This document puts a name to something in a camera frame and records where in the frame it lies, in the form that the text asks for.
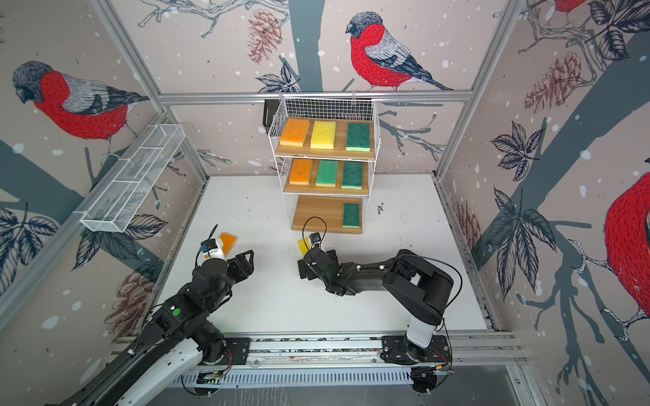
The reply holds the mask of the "yellow sponge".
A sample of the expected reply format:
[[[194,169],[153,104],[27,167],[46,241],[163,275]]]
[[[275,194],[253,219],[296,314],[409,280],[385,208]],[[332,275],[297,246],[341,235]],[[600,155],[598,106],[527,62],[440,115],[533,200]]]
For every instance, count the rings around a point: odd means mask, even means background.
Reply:
[[[304,238],[298,242],[301,256],[304,257],[309,250],[311,250],[311,240],[309,238]]]
[[[333,150],[335,144],[335,134],[335,121],[315,121],[311,133],[311,149]]]

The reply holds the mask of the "dark green sponge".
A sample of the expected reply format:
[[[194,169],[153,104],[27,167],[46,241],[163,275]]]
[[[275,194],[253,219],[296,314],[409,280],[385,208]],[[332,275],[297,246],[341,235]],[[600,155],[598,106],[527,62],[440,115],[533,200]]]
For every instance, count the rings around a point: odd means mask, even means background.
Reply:
[[[344,172],[342,179],[342,189],[363,189],[363,162],[346,162],[344,164]]]
[[[361,213],[361,207],[358,203],[345,203],[342,227],[360,229],[362,226]]]

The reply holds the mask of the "light green sponge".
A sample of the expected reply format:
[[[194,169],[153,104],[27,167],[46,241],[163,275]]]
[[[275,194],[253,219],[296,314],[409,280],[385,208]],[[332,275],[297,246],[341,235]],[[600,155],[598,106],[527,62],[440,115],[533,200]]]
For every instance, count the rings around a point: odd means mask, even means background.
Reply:
[[[316,186],[335,188],[339,170],[338,161],[321,160],[318,165]]]

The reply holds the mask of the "dark green sponge front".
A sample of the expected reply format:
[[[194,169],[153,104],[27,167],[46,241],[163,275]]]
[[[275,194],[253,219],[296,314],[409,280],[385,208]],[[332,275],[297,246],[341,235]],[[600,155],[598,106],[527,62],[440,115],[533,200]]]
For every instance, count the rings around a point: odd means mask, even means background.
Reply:
[[[342,179],[342,189],[363,189],[363,162],[346,162],[344,164],[344,172]]]

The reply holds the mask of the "dark green sponge carried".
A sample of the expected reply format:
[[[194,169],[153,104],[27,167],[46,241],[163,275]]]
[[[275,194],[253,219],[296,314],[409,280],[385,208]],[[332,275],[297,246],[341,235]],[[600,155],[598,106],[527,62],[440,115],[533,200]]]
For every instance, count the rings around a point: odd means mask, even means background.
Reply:
[[[346,136],[347,152],[370,152],[371,132],[369,123],[349,123]]]

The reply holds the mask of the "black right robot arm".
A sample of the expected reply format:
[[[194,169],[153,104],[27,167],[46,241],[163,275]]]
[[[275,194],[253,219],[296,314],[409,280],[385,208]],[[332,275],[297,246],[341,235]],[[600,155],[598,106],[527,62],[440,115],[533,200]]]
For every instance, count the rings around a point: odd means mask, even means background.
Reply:
[[[436,266],[437,261],[410,250],[383,262],[359,264],[338,262],[334,250],[318,246],[298,260],[302,279],[319,279],[330,294],[352,296],[367,291],[386,291],[411,315],[406,340],[417,348],[427,348],[452,299],[455,282]]]

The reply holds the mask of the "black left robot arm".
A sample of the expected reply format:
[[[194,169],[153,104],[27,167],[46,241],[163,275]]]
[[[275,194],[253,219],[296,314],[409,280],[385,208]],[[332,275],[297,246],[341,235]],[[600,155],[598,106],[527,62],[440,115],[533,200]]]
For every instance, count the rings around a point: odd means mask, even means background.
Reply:
[[[210,258],[192,271],[192,279],[164,301],[127,349],[102,372],[84,384],[63,405],[116,405],[136,382],[179,344],[189,342],[198,351],[197,365],[224,362],[230,369],[235,353],[208,316],[232,298],[235,284],[253,274],[254,251],[233,259]]]

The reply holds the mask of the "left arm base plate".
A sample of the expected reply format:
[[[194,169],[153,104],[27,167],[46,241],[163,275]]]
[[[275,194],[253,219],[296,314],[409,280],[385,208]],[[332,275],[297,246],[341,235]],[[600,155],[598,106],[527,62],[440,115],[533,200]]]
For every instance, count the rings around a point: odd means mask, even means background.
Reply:
[[[208,345],[203,351],[203,365],[245,365],[252,340],[250,338],[223,338]]]

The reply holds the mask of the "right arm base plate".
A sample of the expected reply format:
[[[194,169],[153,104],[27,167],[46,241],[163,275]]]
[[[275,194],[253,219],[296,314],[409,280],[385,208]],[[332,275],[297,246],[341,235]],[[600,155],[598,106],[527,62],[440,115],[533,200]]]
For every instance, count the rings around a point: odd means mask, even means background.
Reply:
[[[380,358],[389,364],[416,365],[421,363],[447,364],[451,361],[447,338],[434,335],[426,348],[421,348],[402,336],[383,336]]]

